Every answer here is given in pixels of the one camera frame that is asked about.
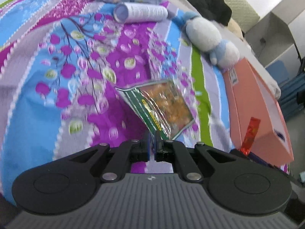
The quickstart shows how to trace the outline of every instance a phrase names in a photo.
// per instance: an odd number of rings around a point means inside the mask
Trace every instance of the black circular joint cover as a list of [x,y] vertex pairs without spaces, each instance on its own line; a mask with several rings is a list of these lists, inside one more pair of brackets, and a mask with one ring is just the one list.
[[211,176],[208,190],[215,201],[236,213],[253,216],[283,210],[292,192],[289,179],[248,160],[238,162],[219,165]]
[[96,180],[80,163],[63,160],[23,172],[12,193],[17,205],[37,214],[55,215],[87,203],[96,191]]

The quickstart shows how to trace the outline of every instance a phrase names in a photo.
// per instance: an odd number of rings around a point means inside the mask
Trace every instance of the floor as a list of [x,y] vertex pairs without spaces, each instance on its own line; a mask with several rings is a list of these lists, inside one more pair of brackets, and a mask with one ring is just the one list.
[[291,174],[299,177],[305,171],[305,110],[287,121],[294,161],[290,163]]

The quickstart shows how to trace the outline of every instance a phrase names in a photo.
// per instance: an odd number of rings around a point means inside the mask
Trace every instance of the white label sticker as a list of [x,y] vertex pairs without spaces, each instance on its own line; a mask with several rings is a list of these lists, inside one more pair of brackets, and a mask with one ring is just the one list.
[[238,84],[238,78],[237,78],[237,74],[236,74],[236,71],[234,68],[229,70],[229,76],[231,79],[232,86],[234,86],[235,84]]

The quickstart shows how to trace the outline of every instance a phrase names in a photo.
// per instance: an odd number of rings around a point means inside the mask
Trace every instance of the pink box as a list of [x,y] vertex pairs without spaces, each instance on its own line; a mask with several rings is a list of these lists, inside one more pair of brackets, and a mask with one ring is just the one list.
[[251,152],[268,163],[281,166],[293,161],[288,130],[278,102],[260,75],[246,60],[223,73],[230,111],[232,142],[240,149],[251,117],[260,126]]

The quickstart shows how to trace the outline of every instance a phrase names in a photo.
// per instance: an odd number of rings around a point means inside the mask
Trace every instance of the red wrapper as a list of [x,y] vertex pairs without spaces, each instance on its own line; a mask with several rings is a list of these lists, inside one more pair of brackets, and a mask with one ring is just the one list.
[[242,142],[242,146],[240,148],[240,151],[246,156],[248,156],[250,153],[250,148],[253,145],[259,126],[260,119],[251,117],[244,141]]

